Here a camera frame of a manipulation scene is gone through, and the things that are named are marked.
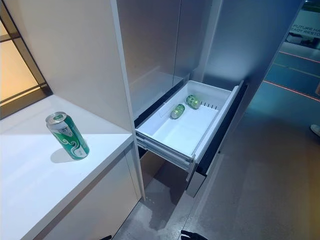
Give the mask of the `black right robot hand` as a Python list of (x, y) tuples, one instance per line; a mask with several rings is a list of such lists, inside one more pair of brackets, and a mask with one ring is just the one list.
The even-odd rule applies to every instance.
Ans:
[(198, 235), (194, 232), (181, 230), (180, 233), (181, 233), (180, 235), (181, 240), (197, 240), (198, 239)]

